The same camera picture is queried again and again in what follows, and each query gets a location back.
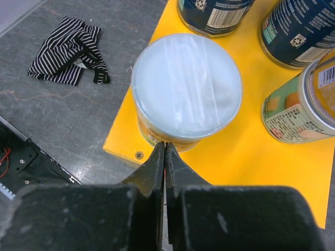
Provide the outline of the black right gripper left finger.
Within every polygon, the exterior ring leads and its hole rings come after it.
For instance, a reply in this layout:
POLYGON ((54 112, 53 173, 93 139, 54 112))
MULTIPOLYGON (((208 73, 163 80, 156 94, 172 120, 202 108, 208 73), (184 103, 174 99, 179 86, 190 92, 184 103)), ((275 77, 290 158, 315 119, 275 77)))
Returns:
POLYGON ((1 226, 1 250, 161 250, 164 143, 115 185, 31 185, 1 226))

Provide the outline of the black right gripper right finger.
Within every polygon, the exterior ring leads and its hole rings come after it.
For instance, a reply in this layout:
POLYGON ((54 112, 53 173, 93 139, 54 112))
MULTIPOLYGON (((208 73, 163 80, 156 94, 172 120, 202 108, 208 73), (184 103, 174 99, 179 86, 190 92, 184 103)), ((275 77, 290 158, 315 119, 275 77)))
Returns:
POLYGON ((169 243, 174 250, 324 250, 304 197, 287 186, 214 186, 165 146, 169 243))

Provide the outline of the yellow cabinet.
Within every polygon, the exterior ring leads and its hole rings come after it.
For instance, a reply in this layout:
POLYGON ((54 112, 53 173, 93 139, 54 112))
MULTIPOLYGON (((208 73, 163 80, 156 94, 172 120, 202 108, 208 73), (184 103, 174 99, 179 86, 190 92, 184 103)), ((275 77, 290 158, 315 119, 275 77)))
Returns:
POLYGON ((201 140, 181 158, 214 185, 280 185, 297 189, 325 227, 334 139, 286 144, 261 120, 265 98, 298 74, 273 63, 258 42, 259 27, 275 1, 255 1, 241 26, 216 42, 234 59, 243 82, 239 113, 222 131, 201 140))

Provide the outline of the wide yellow label can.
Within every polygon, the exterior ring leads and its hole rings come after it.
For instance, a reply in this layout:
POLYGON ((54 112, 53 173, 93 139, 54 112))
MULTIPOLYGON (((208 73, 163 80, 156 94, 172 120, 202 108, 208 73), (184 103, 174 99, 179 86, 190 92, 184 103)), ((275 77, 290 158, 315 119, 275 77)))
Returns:
POLYGON ((243 88, 238 67, 223 47, 196 34, 176 33, 140 54, 131 91, 143 138, 186 151, 235 118, 243 88))

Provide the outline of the blue yellow tin can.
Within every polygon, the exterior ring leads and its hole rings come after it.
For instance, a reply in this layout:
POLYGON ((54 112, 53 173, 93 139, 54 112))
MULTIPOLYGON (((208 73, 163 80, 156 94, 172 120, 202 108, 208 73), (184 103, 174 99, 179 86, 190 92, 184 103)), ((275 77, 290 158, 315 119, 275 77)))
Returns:
POLYGON ((334 48, 334 1, 278 1, 262 21, 260 44, 276 64, 301 69, 334 48))

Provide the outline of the clear jar orange contents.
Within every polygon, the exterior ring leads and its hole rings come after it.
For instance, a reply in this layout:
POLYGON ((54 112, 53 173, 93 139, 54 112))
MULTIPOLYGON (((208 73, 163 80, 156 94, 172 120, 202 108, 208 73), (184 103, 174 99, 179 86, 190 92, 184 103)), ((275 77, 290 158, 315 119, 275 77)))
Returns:
POLYGON ((334 49, 310 63, 301 73, 302 93, 312 115, 334 129, 334 49))

